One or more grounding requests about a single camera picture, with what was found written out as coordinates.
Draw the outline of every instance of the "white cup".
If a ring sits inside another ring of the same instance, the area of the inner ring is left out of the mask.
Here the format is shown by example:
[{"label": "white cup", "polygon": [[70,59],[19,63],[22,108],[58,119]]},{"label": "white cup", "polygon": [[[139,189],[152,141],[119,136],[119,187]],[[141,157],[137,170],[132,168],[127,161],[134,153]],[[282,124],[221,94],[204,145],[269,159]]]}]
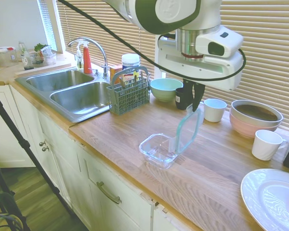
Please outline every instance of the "white cup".
[{"label": "white cup", "polygon": [[260,160],[270,160],[278,149],[288,145],[280,135],[273,131],[258,130],[251,153]]},{"label": "white cup", "polygon": [[226,110],[226,102],[218,99],[207,99],[204,102],[204,118],[209,122],[220,122]]}]

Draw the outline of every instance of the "window blinds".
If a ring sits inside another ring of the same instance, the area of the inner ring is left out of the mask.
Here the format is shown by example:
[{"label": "window blinds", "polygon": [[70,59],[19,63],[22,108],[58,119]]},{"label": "window blinds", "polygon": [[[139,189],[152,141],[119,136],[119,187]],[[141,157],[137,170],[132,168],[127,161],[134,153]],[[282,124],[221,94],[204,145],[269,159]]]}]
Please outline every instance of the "window blinds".
[{"label": "window blinds", "polygon": [[289,0],[223,0],[221,18],[244,36],[247,65],[235,91],[206,87],[204,98],[228,106],[239,99],[266,103],[284,115],[282,126],[289,128]]},{"label": "window blinds", "polygon": [[[100,0],[69,0],[71,4],[83,10],[90,16],[96,18],[122,39],[140,50],[150,59],[155,56],[155,36],[141,31],[133,24],[120,18],[114,10],[105,2]],[[78,37],[89,37],[97,41],[104,49],[109,65],[121,64],[121,57],[126,53],[133,53],[128,47],[117,41],[99,26],[57,2],[60,21],[65,43]],[[94,45],[89,45],[90,58],[93,63],[102,65],[104,60],[102,54]],[[66,46],[66,50],[76,53],[76,44],[72,48]],[[148,68],[148,71],[154,76],[154,66],[147,61],[141,60],[141,65]]]},{"label": "window blinds", "polygon": [[56,51],[57,46],[53,35],[53,27],[49,17],[46,0],[38,0],[38,5],[39,5],[39,12],[42,17],[42,22],[44,25],[47,43],[52,47],[54,51]]}]

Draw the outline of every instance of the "white plate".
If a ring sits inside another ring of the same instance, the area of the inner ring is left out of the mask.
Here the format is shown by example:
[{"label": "white plate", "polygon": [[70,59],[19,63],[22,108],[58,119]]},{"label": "white plate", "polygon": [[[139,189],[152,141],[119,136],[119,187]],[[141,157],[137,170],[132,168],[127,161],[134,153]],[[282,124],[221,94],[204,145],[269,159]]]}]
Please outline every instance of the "white plate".
[{"label": "white plate", "polygon": [[241,183],[241,194],[250,214],[266,231],[289,231],[289,173],[258,169]]}]

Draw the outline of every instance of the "gray utensil holder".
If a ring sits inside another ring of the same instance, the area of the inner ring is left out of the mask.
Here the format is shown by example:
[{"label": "gray utensil holder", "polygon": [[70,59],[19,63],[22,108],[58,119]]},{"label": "gray utensil holder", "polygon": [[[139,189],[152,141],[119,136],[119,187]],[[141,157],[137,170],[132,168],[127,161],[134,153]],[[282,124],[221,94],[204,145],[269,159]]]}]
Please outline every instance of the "gray utensil holder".
[{"label": "gray utensil holder", "polygon": [[125,89],[120,83],[114,84],[116,79],[123,74],[143,70],[149,76],[147,68],[144,66],[132,67],[115,74],[111,86],[107,87],[109,96],[110,112],[117,115],[124,114],[136,107],[150,102],[150,80],[138,77],[136,83],[134,79],[125,81]]}]

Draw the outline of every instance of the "pink bowl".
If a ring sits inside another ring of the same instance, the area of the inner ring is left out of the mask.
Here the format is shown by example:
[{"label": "pink bowl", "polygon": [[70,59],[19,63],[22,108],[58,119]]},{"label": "pink bowl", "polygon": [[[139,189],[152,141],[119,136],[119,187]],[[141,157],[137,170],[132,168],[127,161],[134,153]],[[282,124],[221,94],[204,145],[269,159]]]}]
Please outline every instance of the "pink bowl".
[{"label": "pink bowl", "polygon": [[250,125],[247,124],[239,119],[237,119],[236,117],[234,117],[231,112],[229,112],[229,117],[230,117],[230,123],[232,125],[232,128],[237,131],[240,135],[247,137],[247,138],[254,138],[255,137],[255,133],[258,130],[269,130],[269,131],[275,131],[277,129],[277,127],[280,125],[280,123],[274,127],[268,127],[268,128],[264,128],[264,127],[259,127],[259,126],[254,126],[254,125]]}]

